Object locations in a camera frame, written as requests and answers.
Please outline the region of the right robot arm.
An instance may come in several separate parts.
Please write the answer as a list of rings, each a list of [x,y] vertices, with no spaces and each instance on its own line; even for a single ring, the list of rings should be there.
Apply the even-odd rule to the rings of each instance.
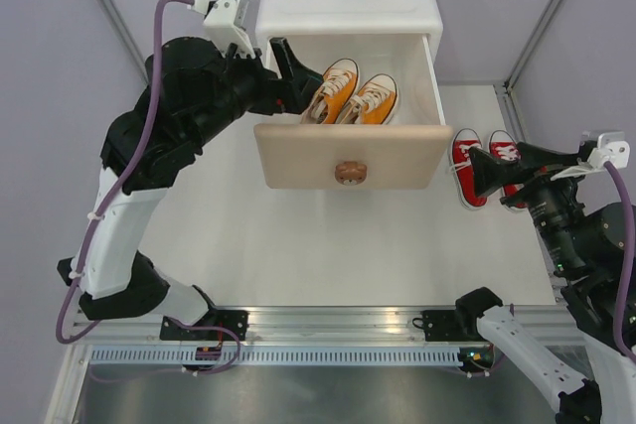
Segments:
[[[616,132],[581,141],[573,154],[527,143],[520,158],[472,147],[474,189],[487,197],[520,185],[504,205],[523,203],[544,242],[561,295],[581,331],[593,377],[569,368],[519,324],[486,287],[455,302],[453,326],[509,359],[550,404],[558,423],[635,420],[635,207],[619,172],[630,154]]]

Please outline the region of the orange sneaker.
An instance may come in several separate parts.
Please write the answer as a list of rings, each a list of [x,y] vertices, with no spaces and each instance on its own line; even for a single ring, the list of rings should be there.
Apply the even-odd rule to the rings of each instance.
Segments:
[[[398,85],[392,76],[379,73],[366,81],[345,103],[336,124],[387,124],[397,109]]]
[[[323,73],[323,82],[301,116],[301,124],[335,124],[343,107],[358,88],[359,67],[352,59],[340,59]]]

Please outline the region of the beige top drawer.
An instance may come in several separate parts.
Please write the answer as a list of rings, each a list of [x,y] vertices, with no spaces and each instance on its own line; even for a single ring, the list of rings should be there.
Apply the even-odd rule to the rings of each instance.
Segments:
[[[323,73],[340,59],[359,67],[359,84],[385,73],[398,89],[397,111],[384,125],[301,124],[275,116],[254,128],[263,175],[273,189],[417,190],[428,186],[452,139],[426,37],[415,34],[291,36],[288,43],[307,67]],[[357,161],[367,179],[344,186],[337,164]]]

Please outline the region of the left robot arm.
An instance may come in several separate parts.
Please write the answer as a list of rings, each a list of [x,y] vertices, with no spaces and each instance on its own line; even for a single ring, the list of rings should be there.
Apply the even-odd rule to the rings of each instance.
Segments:
[[[198,286],[159,271],[139,249],[157,205],[204,147],[246,113],[302,113],[322,76],[283,38],[270,43],[276,67],[236,45],[180,37],[159,43],[146,62],[150,85],[109,126],[95,210],[76,256],[60,261],[69,295],[92,325],[157,314],[194,340],[210,338],[217,310]]]

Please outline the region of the brown bear knob top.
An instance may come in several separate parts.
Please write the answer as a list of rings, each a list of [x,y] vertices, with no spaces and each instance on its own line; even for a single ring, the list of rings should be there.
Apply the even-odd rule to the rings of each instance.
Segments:
[[[357,186],[367,179],[368,167],[357,161],[344,161],[336,165],[335,180],[344,186]]]

